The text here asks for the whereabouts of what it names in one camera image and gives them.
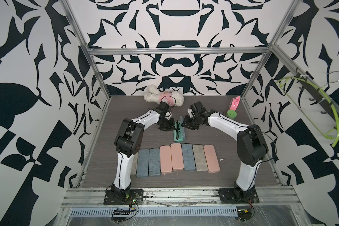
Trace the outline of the grey case white sunglasses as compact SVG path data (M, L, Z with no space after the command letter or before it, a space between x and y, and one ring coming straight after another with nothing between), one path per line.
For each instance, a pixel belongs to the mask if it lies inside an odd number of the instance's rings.
M152 148L149 150L149 176L161 175L160 149Z

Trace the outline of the pink case brown glasses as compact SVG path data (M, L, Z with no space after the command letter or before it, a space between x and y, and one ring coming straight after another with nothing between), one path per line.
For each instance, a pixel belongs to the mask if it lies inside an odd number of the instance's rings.
M169 174L172 173L172 158L171 158L171 148L170 146L161 146L160 147L160 165L161 173Z

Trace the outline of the pink case purple glasses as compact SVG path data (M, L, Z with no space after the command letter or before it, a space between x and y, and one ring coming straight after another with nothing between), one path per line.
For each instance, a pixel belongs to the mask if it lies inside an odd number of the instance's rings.
M184 161L182 154L182 146L180 143L172 143L171 148L171 159L172 159L172 169L173 170L183 170Z

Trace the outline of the grey case gold glasses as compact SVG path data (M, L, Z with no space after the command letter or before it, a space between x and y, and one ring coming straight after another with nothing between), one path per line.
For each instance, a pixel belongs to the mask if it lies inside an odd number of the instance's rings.
M195 157L193 152L193 146L191 144L182 144L182 155L184 161L184 170L185 171L195 171Z

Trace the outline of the grey case black sunglasses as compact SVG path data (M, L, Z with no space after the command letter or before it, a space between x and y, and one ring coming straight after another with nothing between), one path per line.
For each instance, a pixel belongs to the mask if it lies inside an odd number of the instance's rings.
M193 145L196 171L207 171L207 161L202 145Z

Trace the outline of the grey case tortoise sunglasses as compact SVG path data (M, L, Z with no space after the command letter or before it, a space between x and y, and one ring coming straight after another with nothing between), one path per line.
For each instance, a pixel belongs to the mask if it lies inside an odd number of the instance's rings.
M149 149L141 149L137 157L137 178L145 178L149 175Z

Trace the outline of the pink case red glasses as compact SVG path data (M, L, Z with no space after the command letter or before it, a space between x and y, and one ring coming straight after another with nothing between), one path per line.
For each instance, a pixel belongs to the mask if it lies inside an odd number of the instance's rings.
M218 158L216 155L216 150L213 145L203 146L205 158L207 162L208 172L209 173L218 173L220 171L220 166Z

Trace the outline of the beige case yellow glasses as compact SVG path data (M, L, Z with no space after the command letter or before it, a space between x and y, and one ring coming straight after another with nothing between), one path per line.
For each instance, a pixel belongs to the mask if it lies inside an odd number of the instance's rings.
M133 155L133 163L131 168L131 175L137 174L137 160L138 160L138 153Z

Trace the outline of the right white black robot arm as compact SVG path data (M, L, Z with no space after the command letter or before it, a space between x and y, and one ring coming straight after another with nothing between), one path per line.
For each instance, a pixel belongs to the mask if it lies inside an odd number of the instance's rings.
M190 130L199 129L200 125L216 128L237 142L237 155L241 161L239 176L235 187L242 192L255 187L255 178L260 164L268 153L264 134L256 124L246 125L229 119L220 112L207 110L201 102L196 102L187 110L182 126Z

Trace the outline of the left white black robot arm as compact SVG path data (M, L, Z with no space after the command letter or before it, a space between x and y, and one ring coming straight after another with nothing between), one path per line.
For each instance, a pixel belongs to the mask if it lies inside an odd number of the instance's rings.
M125 118L115 138L115 147L118 157L117 171L111 190L124 192L131 186L131 168L134 155L141 148L144 131L152 125L158 125L160 131L174 131L175 122L171 117L170 106L160 102L156 108L137 118Z

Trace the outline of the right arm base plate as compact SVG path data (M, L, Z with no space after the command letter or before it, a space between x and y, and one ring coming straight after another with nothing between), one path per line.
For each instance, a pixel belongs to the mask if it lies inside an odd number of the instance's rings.
M255 187L248 191L240 188L220 188L218 194L222 203L260 203Z

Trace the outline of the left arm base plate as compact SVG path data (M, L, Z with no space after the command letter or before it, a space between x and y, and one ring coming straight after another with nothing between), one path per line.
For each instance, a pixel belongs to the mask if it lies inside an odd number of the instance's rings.
M130 205L141 204L143 202L143 189L130 189L120 191L115 188L114 191L108 189L105 192L104 205Z

